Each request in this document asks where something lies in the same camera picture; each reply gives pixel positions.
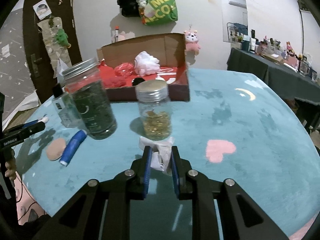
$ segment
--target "silver screw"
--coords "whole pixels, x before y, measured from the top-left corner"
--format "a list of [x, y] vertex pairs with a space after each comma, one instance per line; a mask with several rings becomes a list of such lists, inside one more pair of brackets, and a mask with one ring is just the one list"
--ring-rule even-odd
[[198, 171], [196, 171], [196, 170], [190, 170], [190, 171], [188, 171], [188, 174], [189, 174], [190, 176], [192, 176], [192, 177], [195, 177], [195, 176], [198, 175]]
[[89, 187], [95, 187], [95, 186], [97, 186], [98, 185], [98, 181], [96, 180], [96, 179], [90, 179], [89, 181], [88, 181], [88, 186]]
[[125, 174], [126, 176], [131, 177], [131, 176], [134, 175], [134, 171], [133, 171], [133, 170], [126, 170], [126, 171], [124, 172], [124, 174]]
[[226, 184], [231, 187], [235, 184], [235, 181], [233, 179], [226, 179]]

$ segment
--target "pink plush toy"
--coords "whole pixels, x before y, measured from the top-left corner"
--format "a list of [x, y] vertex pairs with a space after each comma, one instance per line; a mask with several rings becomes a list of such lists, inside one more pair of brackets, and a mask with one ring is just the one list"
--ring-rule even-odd
[[186, 52], [194, 51], [195, 55], [199, 55], [199, 49], [201, 49], [198, 44], [198, 37], [196, 35], [197, 31], [184, 31], [184, 36], [186, 38]]

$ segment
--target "green plush toy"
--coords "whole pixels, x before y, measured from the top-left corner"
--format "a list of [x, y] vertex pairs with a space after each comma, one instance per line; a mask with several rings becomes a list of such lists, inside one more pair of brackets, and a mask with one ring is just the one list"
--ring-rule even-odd
[[68, 35], [64, 32], [64, 29], [58, 30], [55, 36], [55, 39], [57, 40], [60, 46], [67, 47], [67, 48], [71, 47], [71, 44], [68, 43]]

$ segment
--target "jar lid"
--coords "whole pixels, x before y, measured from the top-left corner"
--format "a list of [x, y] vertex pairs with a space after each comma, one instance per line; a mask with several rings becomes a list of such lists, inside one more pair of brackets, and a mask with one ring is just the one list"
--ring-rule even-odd
[[87, 70], [97, 66], [98, 63], [95, 58], [88, 59], [86, 61], [80, 62], [78, 64], [73, 65], [71, 68], [68, 68], [62, 72], [63, 78], [69, 79], [73, 78]]
[[141, 102], [158, 102], [167, 98], [168, 94], [168, 84], [163, 80], [148, 80], [136, 86], [137, 99]]

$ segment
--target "blue table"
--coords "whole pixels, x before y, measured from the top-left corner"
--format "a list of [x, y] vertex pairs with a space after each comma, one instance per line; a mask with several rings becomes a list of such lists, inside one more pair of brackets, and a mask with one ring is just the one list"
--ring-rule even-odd
[[[211, 179], [235, 179], [292, 235], [320, 210], [320, 158], [309, 135], [252, 74], [190, 69], [188, 76], [191, 101], [172, 102], [172, 136], [181, 157]], [[77, 129], [64, 128], [49, 101], [29, 119], [47, 114], [45, 131], [17, 146], [15, 157], [31, 194], [54, 215], [89, 179], [111, 179], [142, 155], [141, 127], [137, 103], [112, 104], [116, 132], [105, 140], [88, 137], [63, 167], [47, 159], [46, 147], [53, 139], [70, 139]], [[212, 163], [206, 157], [211, 140], [229, 141], [236, 150]], [[146, 200], [131, 205], [131, 239], [191, 239], [191, 224], [191, 202], [179, 202], [172, 178], [153, 170]]]

